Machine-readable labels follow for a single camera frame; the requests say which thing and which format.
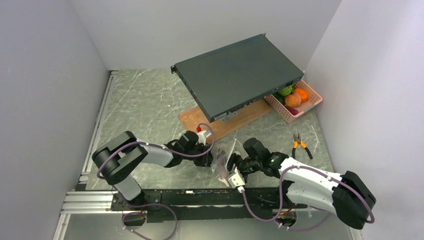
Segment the clear zip top bag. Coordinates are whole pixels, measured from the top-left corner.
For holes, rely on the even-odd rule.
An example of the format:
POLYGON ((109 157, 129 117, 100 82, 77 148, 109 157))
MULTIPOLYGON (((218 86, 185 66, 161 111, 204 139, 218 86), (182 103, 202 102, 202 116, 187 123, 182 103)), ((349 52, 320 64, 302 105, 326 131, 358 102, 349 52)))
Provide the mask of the clear zip top bag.
POLYGON ((237 139, 229 142, 216 143, 211 150, 211 154, 213 156, 213 161, 210 167, 218 180, 220 176, 230 175, 232 170, 228 170, 227 165, 232 154, 238 154, 243 159, 248 157, 242 143, 240 143, 237 139))

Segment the purple fake eggplant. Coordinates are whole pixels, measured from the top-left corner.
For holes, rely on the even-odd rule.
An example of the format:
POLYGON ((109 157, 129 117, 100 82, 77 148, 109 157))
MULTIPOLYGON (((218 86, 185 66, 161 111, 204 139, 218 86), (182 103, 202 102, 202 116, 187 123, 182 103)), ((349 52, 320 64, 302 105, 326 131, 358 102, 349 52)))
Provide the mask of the purple fake eggplant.
POLYGON ((289 112, 290 112, 290 114, 291 115, 293 115, 293 116, 296 116, 296 115, 298 115, 299 114, 299 111, 297 110, 297 109, 294 109, 294 108, 292 108, 292 107, 289 107, 289 106, 287 106, 287 105, 285 105, 284 106, 289 112))

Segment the red orange fake peach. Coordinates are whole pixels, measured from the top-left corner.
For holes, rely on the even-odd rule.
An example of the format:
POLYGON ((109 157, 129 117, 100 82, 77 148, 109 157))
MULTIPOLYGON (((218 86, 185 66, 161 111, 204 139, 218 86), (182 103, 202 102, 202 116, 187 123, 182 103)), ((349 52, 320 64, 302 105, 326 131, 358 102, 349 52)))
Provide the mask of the red orange fake peach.
POLYGON ((291 108, 297 108, 302 104, 301 97, 297 93, 293 93, 293 94, 285 96, 284 103, 286 106, 289 106, 291 108))

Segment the bumpy green fake fruit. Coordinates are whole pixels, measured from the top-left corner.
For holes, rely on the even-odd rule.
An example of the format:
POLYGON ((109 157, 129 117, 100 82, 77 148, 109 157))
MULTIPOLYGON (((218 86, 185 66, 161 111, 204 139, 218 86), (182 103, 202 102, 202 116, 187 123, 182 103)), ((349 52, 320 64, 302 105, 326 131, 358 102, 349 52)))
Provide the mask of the bumpy green fake fruit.
POLYGON ((288 95, 291 95, 291 94, 293 94, 293 93, 294 93, 294 85, 293 85, 293 84, 291 84, 291 85, 289 85, 289 86, 287 86, 287 87, 285 87, 285 88, 283 88, 283 89, 279 90, 279 91, 278 91, 278 93, 279 93, 281 96, 283 96, 283 97, 286 97, 286 96, 288 96, 288 95))

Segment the orange fake fruit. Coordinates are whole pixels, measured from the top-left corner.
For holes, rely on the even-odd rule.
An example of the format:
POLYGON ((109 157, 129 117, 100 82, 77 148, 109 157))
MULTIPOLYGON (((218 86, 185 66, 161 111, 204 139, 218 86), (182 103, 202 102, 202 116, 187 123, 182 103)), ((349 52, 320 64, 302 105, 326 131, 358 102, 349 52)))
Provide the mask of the orange fake fruit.
POLYGON ((309 94, 302 88, 295 88, 294 92, 300 95, 301 103, 305 103, 309 99, 309 94))

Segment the pale purple fake radish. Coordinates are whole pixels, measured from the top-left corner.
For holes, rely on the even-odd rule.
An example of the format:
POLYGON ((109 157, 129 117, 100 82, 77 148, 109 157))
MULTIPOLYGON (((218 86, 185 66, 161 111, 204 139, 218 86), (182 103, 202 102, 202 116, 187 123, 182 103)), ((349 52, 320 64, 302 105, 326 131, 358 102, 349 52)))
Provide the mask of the pale purple fake radish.
POLYGON ((227 175, 222 175, 219 177, 219 180, 227 187, 230 187, 230 184, 228 182, 228 176, 227 175))

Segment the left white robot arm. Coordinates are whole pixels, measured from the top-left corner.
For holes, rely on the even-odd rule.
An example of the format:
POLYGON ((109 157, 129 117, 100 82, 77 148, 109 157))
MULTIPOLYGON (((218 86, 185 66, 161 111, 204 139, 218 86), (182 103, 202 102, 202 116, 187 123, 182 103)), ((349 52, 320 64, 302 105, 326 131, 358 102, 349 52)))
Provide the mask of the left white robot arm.
POLYGON ((125 131, 98 148, 91 159, 98 168, 97 177, 118 190, 129 209, 137 210, 145 202, 145 193, 132 177, 133 170, 141 163, 173 168, 184 160, 198 167, 210 167, 213 144, 207 143, 208 138, 215 137, 211 131, 198 128, 166 144, 153 144, 125 131))

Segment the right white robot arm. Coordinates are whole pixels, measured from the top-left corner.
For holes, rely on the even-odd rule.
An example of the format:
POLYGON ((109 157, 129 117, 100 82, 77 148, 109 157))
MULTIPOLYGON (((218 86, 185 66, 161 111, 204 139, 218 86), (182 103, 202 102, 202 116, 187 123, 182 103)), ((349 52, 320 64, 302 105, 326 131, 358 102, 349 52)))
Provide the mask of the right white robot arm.
POLYGON ((282 227, 283 208, 301 204, 333 214, 357 230, 375 222, 372 209, 376 198, 356 173, 335 173, 309 166, 285 153, 270 152, 254 137, 248 139, 243 148, 247 153, 246 158, 231 153, 225 162, 229 172, 227 180, 232 188, 242 194, 248 212, 256 220, 275 222, 282 227), (258 171, 279 180, 275 194, 278 212, 269 219, 255 215, 247 199, 247 177, 258 171))

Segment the brown wooden board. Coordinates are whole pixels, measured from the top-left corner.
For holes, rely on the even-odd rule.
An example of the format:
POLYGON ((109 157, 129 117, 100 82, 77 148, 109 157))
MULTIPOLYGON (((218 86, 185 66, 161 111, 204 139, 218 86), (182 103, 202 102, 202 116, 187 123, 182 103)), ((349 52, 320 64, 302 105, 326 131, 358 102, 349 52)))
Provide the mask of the brown wooden board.
POLYGON ((220 140, 271 110, 265 100, 259 100, 214 122, 208 121, 199 106, 179 114, 178 117, 185 129, 193 132, 197 131, 198 124, 208 124, 214 132, 215 140, 220 140))

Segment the dark rack server chassis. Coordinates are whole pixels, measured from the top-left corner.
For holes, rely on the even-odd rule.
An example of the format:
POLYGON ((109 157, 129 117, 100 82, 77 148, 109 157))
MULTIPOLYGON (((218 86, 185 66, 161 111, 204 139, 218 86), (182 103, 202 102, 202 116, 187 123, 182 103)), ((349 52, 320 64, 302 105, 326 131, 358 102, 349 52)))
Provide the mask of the dark rack server chassis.
POLYGON ((170 70, 210 123, 304 76, 264 33, 180 61, 170 70))

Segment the pink perforated plastic tray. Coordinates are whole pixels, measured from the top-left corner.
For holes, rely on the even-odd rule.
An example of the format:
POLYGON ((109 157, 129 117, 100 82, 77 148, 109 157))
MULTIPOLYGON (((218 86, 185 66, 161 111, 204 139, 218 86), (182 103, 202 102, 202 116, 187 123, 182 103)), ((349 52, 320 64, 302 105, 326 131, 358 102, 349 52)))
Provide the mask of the pink perforated plastic tray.
POLYGON ((323 98, 304 80, 266 96, 265 100, 291 123, 323 101, 323 98))

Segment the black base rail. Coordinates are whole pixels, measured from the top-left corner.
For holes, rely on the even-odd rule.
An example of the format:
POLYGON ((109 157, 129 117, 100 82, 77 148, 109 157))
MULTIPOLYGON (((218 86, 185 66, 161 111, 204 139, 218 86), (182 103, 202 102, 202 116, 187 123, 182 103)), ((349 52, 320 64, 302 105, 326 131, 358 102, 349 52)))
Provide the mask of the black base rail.
MULTIPOLYGON (((145 189, 142 210, 147 223, 183 220, 222 220, 251 218, 241 193, 233 188, 145 189)), ((270 219, 279 208, 277 187, 246 190, 251 210, 260 218, 270 219)))

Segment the orange handled pliers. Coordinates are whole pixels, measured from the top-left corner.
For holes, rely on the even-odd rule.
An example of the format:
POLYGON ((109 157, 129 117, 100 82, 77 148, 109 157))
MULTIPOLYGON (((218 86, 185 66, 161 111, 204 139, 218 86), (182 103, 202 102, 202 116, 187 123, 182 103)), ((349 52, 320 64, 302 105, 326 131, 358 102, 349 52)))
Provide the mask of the orange handled pliers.
POLYGON ((311 151, 306 146, 306 144, 302 141, 300 134, 294 133, 293 134, 293 148, 292 148, 292 152, 291 152, 291 155, 294 159, 296 159, 296 149, 298 148, 298 146, 301 146, 306 151, 308 157, 311 160, 313 159, 313 155, 312 155, 311 151))

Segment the aluminium frame rail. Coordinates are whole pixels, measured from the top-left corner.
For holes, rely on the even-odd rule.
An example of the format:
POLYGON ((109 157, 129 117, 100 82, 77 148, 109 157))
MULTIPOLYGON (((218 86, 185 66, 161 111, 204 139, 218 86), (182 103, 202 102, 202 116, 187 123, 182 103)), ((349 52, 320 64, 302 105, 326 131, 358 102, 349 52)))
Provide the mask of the aluminium frame rail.
POLYGON ((72 215, 109 214, 113 190, 68 191, 62 204, 54 240, 63 240, 72 215))

